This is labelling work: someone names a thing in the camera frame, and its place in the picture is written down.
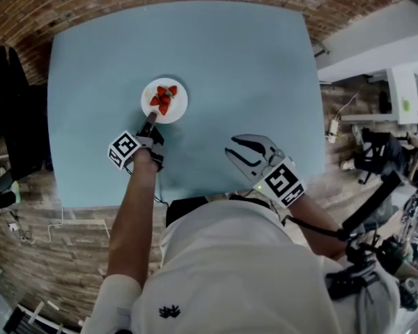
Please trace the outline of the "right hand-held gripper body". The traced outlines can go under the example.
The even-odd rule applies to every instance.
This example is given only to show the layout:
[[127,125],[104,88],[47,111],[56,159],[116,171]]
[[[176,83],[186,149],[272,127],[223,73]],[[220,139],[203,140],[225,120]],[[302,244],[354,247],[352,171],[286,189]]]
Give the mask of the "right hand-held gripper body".
[[305,194],[306,184],[298,177],[295,164],[281,150],[277,150],[261,171],[261,178],[254,190],[279,204],[289,208]]

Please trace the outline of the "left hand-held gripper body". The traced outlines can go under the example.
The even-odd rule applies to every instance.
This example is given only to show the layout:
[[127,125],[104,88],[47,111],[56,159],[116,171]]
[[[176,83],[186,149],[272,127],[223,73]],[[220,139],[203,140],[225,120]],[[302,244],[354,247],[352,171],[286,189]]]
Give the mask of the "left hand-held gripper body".
[[150,157],[157,164],[157,169],[162,170],[164,138],[155,123],[155,118],[147,118],[135,135],[125,130],[109,144],[107,156],[119,170],[130,172],[129,164],[132,163],[132,157],[142,148],[150,152]]

